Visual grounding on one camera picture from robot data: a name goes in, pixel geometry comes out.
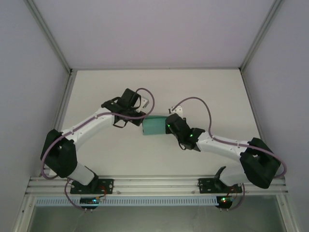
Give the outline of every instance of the black joint motor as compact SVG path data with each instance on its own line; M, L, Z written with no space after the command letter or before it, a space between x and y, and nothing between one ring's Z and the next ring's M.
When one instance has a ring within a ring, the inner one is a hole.
M48 132L44 143L41 159L48 147L60 136L61 132L53 129ZM69 176L77 166L76 148L73 140L63 138L52 147L45 159L45 164L58 176L65 178Z
M258 138L253 138L248 144L272 152ZM281 165L280 161L265 152L251 148L247 148L240 155L240 163L248 180L262 189L268 188Z
M181 118L178 114L168 116L165 123L181 145L189 150L200 151L197 147L197 141L198 137L201 133L204 133L205 130L190 128L185 119Z
M112 100L104 102L101 107L107 108L113 113L122 114L130 117L141 117L144 116L144 112L137 112L135 104L138 100L141 100L141 95L127 88L121 97L114 98ZM131 122L136 126L139 126L143 122L141 119L125 119L115 116L114 124L118 121L123 120L125 123Z

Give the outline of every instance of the black mounting plate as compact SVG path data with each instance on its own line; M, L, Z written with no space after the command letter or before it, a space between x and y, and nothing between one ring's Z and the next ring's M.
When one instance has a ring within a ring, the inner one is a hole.
M89 189L88 186L82 185L77 181L73 181L71 185L70 194L104 194L104 190L101 188L102 186L106 189L106 194L112 194L112 190L114 188L114 180L113 179L99 179L98 187L93 191Z
M228 193L230 190L229 186L224 186L221 189L218 189L215 186L215 179L214 178L200 178L198 179L198 187L199 187L199 193ZM237 193L242 193L241 186L233 185L233 187L236 189Z

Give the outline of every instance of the green object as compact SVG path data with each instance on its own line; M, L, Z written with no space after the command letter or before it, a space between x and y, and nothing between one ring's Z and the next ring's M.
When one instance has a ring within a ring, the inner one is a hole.
M148 116L143 121L143 135L166 134L167 116Z

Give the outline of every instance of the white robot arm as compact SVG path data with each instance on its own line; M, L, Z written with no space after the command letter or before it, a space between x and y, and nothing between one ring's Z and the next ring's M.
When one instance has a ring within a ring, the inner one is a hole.
M246 182L266 189L280 167L281 162L265 152L270 153L271 150L258 138L253 138L251 141L237 141L211 136L203 129L190 128L186 120L178 114L167 117L166 124L183 149L211 152L238 163L219 169L214 178L218 190Z
M139 126L148 114L141 112L148 105L149 101L130 89L126 89L122 97L114 98L102 104L93 115L86 118L77 125L58 132L51 130L45 140L41 160L41 172L47 177L43 170L46 164L58 176L69 178L82 184L83 186L91 185L98 176L77 161L76 151L81 145L97 134L99 131L110 126L116 126L120 120L131 122Z

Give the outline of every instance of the white wall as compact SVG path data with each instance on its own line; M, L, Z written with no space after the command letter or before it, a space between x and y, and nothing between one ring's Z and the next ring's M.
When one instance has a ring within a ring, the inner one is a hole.
M51 128L66 72L26 5L0 3L0 227L11 231Z
M286 160L287 186L309 230L309 1L283 4L245 72L263 134Z
M273 0L34 0L73 68L239 67Z

